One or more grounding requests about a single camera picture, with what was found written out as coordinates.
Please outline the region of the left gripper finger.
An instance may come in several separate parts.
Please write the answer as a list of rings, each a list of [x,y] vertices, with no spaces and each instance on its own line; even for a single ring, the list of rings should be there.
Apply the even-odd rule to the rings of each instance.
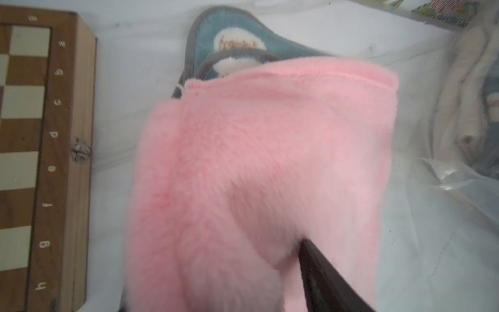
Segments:
[[[298,255],[308,312],[374,312],[311,240]]]

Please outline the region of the pink blanket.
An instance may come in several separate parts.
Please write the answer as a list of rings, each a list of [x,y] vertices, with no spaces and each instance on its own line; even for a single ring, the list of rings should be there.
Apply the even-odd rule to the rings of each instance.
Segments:
[[[377,300],[398,77],[310,57],[189,79],[144,124],[129,202],[130,311],[305,311],[310,239]]]

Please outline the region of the teal bear pattern blanket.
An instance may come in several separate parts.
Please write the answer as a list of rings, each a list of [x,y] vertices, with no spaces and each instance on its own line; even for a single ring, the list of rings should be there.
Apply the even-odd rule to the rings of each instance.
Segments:
[[[189,79],[207,81],[269,62],[326,55],[275,34],[245,10],[211,7],[191,25],[184,68],[172,97],[181,97]]]

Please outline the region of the clear plastic vacuum bag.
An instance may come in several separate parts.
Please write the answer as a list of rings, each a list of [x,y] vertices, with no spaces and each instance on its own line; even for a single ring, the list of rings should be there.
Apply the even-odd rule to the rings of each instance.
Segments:
[[[380,311],[498,310],[498,2],[378,1],[451,31],[405,107],[386,205]]]

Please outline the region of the black white patterned blanket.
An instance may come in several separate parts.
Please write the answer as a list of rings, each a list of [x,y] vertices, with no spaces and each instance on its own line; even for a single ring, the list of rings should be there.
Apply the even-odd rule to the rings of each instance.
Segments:
[[[434,116],[433,169],[441,179],[462,166],[498,178],[498,27],[466,30],[452,60]]]

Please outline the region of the wooden chessboard box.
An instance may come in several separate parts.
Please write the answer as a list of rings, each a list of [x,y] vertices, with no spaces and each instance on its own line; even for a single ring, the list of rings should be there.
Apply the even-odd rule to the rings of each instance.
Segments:
[[[77,311],[97,38],[79,14],[1,7],[1,310]]]

